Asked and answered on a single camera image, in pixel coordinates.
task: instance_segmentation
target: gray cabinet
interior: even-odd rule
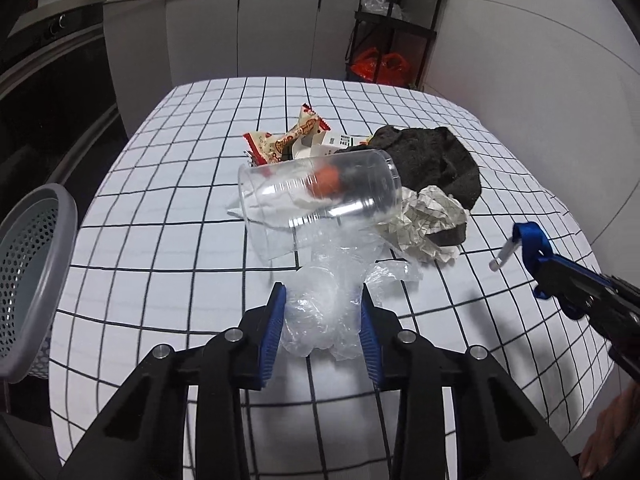
[[[240,0],[238,75],[309,77],[319,0]]]
[[[167,0],[174,86],[238,76],[238,0]]]
[[[344,79],[344,56],[357,9],[358,0],[320,0],[311,77]]]
[[[105,4],[104,39],[118,110],[130,137],[174,87],[166,47],[164,0]]]

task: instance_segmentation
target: shelving rack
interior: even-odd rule
[[[358,3],[358,10],[355,12],[355,25],[353,27],[353,32],[351,34],[351,44],[350,44],[350,52],[347,63],[347,80],[358,79],[360,77],[354,74],[351,71],[351,65],[353,64],[353,59],[356,54],[356,50],[358,47],[366,40],[369,34],[366,35],[363,40],[360,41],[359,44],[356,44],[358,40],[358,29],[360,28],[361,23],[372,23],[374,25],[374,29],[382,28],[385,31],[383,34],[383,38],[386,37],[386,42],[383,48],[378,48],[378,60],[376,61],[376,69],[373,75],[373,82],[378,81],[378,74],[380,73],[380,65],[382,63],[382,57],[385,54],[389,54],[391,51],[391,47],[394,41],[395,31],[401,31],[411,34],[412,36],[417,36],[418,38],[423,38],[425,40],[424,50],[422,52],[422,57],[420,59],[420,65],[418,68],[418,72],[415,77],[415,85],[418,86],[420,80],[422,78],[422,72],[424,71],[424,66],[427,61],[427,56],[430,50],[433,41],[436,39],[436,22],[438,20],[438,14],[440,12],[440,7],[442,5],[442,0],[436,0],[436,4],[433,9],[433,16],[431,18],[431,25],[429,27],[423,27],[421,25],[417,25],[416,23],[412,23],[407,20],[398,20],[397,18],[391,17],[391,12],[393,10],[392,3],[401,4],[402,0],[389,0],[389,6],[386,11],[386,15],[377,14],[373,12],[367,12],[362,9],[362,0]]]

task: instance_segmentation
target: silver bolt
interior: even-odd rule
[[[411,332],[411,330],[401,330],[398,332],[398,339],[402,343],[413,343],[415,341],[415,332]]]
[[[225,339],[231,343],[240,341],[244,337],[242,330],[239,328],[230,328],[225,332]]]
[[[482,361],[482,359],[486,359],[489,355],[489,352],[486,351],[484,346],[475,345],[469,349],[469,353],[473,359],[478,359],[478,361]]]
[[[151,353],[156,359],[164,359],[171,353],[171,347],[162,343],[161,345],[154,346],[154,349],[151,351]]]

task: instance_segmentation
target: checkered tablecloth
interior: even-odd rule
[[[300,78],[235,78],[175,88],[114,163],[78,234],[54,320],[50,405],[64,461],[98,410],[149,350],[200,346],[264,304],[274,281],[305,264],[291,254],[265,268],[244,223],[226,206],[246,163],[242,134],[284,132],[309,103],[334,130],[367,137],[384,124],[447,126],[481,168],[482,196],[462,255],[422,266],[418,283],[389,290],[383,306],[436,346],[481,344],[510,372],[564,438],[580,421],[612,366],[585,320],[532,296],[519,258],[488,268],[519,221],[537,221],[556,252],[598,264],[566,207],[478,119],[421,92]],[[381,258],[393,258],[387,251]],[[455,426],[445,389],[449,475]],[[398,394],[379,394],[362,360],[335,362],[280,352],[262,392],[242,393],[249,467],[255,479],[386,479]],[[196,390],[190,389],[184,477],[193,477]]]

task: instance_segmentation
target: red plastic bag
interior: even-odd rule
[[[360,54],[351,65],[351,71],[373,82],[380,51],[372,46]],[[397,52],[382,56],[376,83],[391,86],[407,86],[411,77],[411,65]]]

